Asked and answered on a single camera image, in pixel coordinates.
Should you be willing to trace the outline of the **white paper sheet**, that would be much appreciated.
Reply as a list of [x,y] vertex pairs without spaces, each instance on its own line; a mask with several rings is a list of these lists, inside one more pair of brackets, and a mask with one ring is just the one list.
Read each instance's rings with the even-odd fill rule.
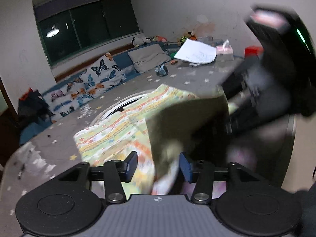
[[187,39],[174,56],[176,59],[195,64],[212,63],[215,57],[215,47],[191,39]]

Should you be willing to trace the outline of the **blue smart watch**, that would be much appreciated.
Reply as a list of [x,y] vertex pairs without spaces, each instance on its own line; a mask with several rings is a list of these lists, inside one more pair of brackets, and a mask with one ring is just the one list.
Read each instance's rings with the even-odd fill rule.
[[167,69],[167,67],[165,66],[165,64],[159,65],[155,67],[155,72],[156,75],[159,77],[164,77],[167,76],[169,71]]

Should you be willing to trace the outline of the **pink tissue pack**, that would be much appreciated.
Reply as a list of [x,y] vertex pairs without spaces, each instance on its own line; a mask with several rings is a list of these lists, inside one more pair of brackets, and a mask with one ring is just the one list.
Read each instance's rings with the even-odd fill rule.
[[228,39],[226,39],[222,45],[216,47],[216,59],[221,62],[233,60],[233,48]]

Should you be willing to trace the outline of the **dark window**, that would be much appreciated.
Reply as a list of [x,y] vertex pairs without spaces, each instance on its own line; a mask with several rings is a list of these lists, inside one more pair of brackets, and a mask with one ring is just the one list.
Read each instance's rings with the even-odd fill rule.
[[34,6],[48,63],[139,32],[131,0],[49,0]]

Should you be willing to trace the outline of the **dark clothes pile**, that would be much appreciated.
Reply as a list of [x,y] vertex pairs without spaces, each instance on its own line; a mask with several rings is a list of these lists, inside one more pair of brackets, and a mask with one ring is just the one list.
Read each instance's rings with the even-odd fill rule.
[[38,90],[31,88],[25,92],[18,102],[18,121],[21,125],[29,125],[39,120],[45,121],[54,116],[50,111],[49,105],[43,99]]

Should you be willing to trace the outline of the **grey plain pillow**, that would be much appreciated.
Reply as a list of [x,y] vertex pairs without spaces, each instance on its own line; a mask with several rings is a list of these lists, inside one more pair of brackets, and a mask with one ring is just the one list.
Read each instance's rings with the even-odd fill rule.
[[153,44],[130,51],[128,55],[133,62],[135,70],[140,74],[171,60],[159,44]]

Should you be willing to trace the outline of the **striped floral baby garment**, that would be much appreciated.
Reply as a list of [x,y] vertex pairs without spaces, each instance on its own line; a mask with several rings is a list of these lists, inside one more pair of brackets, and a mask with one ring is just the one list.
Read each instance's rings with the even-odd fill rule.
[[74,141],[91,166],[137,152],[138,166],[132,180],[123,184],[125,193],[163,195],[176,180],[179,154],[193,147],[192,132],[208,120],[215,127],[228,113],[222,90],[198,97],[162,84],[124,111],[79,131]]

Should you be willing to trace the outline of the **grey star bed mat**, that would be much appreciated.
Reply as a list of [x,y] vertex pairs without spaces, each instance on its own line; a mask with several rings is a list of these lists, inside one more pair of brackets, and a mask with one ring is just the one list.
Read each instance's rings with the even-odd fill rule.
[[[21,236],[14,214],[16,203],[27,192],[66,171],[81,161],[74,135],[98,122],[111,108],[140,93],[165,84],[198,96],[208,95],[241,62],[211,63],[190,67],[178,62],[168,66],[168,75],[159,77],[154,70],[136,75],[76,109],[18,149],[8,160],[1,181],[1,236]],[[295,139],[295,119],[286,116],[253,130],[238,139],[233,151],[252,151],[257,156],[259,174],[279,185],[284,181]],[[20,180],[18,172],[26,164]]]

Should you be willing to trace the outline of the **red plastic stool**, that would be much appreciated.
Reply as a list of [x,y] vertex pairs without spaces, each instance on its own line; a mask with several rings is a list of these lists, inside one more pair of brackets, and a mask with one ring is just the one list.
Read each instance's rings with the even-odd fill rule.
[[250,56],[260,56],[263,53],[264,49],[260,46],[248,46],[244,50],[244,58],[248,58]]

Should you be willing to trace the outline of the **black pen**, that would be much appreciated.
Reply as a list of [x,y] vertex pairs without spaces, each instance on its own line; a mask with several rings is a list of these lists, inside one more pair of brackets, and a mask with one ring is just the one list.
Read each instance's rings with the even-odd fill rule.
[[23,175],[23,173],[24,173],[24,171],[25,171],[25,168],[26,168],[26,164],[23,163],[22,166],[21,166],[21,168],[20,168],[20,170],[19,170],[19,172],[18,172],[18,176],[17,176],[18,180],[21,179],[21,177],[22,177],[22,175]]

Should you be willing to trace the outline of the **plush toys pile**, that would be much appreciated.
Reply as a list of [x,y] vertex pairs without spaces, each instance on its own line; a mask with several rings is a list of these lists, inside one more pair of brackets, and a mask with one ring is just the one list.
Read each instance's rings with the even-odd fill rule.
[[185,43],[186,40],[197,41],[198,39],[193,31],[189,31],[189,32],[185,32],[181,38],[176,40],[176,42],[168,41],[168,39],[163,36],[155,35],[152,37],[145,37],[145,36],[136,37],[135,36],[133,37],[131,43],[135,48],[143,46],[143,45],[148,45],[152,42],[160,42],[160,43],[163,43],[164,45],[177,44],[179,47],[181,47]]

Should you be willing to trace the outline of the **butterfly print pillow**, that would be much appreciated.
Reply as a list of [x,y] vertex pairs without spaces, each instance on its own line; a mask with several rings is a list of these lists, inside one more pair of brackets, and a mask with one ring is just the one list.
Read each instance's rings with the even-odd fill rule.
[[43,94],[52,120],[59,120],[126,79],[110,53]]

